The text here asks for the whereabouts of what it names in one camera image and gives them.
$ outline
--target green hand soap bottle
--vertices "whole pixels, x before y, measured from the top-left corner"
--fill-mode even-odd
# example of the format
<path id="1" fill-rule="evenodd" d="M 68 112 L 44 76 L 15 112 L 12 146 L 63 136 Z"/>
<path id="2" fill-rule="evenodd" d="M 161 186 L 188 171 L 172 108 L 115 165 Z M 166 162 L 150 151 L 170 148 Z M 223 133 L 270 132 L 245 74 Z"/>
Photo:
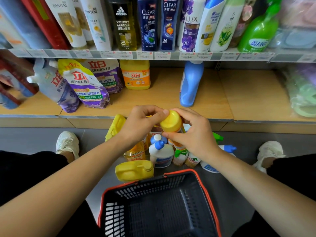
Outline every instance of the green hand soap bottle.
<path id="1" fill-rule="evenodd" d="M 262 52 L 267 47 L 279 27 L 276 15 L 280 9 L 280 3 L 273 3 L 250 23 L 238 45 L 240 52 Z"/>

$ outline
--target white shoe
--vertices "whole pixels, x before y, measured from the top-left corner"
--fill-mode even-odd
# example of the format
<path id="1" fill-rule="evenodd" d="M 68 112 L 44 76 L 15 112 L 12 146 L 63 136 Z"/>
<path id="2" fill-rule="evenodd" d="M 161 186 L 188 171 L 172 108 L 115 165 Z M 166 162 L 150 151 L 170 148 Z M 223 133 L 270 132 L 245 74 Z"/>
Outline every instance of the white shoe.
<path id="1" fill-rule="evenodd" d="M 259 147 L 258 161 L 253 164 L 259 171 L 267 173 L 267 169 L 262 167 L 264 158 L 284 158 L 282 145 L 277 141 L 268 141 Z"/>
<path id="2" fill-rule="evenodd" d="M 74 133 L 63 131 L 56 143 L 56 153 L 60 154 L 62 151 L 72 152 L 75 159 L 79 158 L 79 140 Z"/>

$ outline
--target hand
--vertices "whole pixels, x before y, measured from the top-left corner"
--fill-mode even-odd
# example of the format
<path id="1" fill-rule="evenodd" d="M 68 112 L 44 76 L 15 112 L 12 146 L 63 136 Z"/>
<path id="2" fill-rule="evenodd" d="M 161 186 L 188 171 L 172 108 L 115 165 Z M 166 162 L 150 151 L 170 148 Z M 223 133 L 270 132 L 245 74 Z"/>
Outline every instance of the hand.
<path id="1" fill-rule="evenodd" d="M 183 144 L 193 155 L 206 162 L 209 161 L 211 154 L 220 151 L 208 119 L 189 108 L 174 108 L 172 110 L 178 112 L 180 116 L 187 120 L 187 124 L 190 124 L 191 127 L 185 134 L 163 132 L 163 136 Z"/>
<path id="2" fill-rule="evenodd" d="M 168 110 L 159 108 L 156 105 L 137 105 L 133 107 L 117 136 L 122 138 L 129 149 L 131 149 L 144 139 L 154 125 L 166 119 L 168 115 Z"/>

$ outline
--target gray tile floor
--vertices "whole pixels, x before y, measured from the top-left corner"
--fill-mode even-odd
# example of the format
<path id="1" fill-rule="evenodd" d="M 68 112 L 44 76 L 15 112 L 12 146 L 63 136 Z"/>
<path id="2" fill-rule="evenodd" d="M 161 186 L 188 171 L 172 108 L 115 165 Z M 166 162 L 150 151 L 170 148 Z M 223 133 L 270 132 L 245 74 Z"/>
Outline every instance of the gray tile floor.
<path id="1" fill-rule="evenodd" d="M 0 128 L 0 149 L 25 154 L 44 150 L 55 151 L 56 140 L 62 131 L 72 131 L 78 136 L 81 141 L 81 154 L 101 144 L 107 133 L 107 130 L 76 128 Z M 220 132 L 219 134 L 224 137 L 222 144 L 236 146 L 235 155 L 249 164 L 255 163 L 259 146 L 269 140 L 279 141 L 288 157 L 316 153 L 316 135 L 247 132 Z M 87 197 L 96 219 L 104 190 L 120 184 L 114 170 L 117 164 L 124 161 L 123 157 L 119 158 Z M 155 175 L 183 168 L 185 167 L 170 165 L 165 169 L 155 170 Z M 200 165 L 195 170 L 211 196 L 223 237 L 230 237 L 239 226 L 251 219 L 253 207 L 221 174 L 204 171 Z"/>

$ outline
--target shopping basket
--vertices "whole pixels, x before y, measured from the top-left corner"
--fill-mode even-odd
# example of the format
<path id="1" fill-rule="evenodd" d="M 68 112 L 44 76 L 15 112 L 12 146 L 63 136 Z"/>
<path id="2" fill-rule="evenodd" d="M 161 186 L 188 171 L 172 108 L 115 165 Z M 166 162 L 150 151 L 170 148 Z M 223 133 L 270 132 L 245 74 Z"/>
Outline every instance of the shopping basket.
<path id="1" fill-rule="evenodd" d="M 192 169 L 106 189 L 98 226 L 108 237 L 221 237 L 209 194 Z"/>

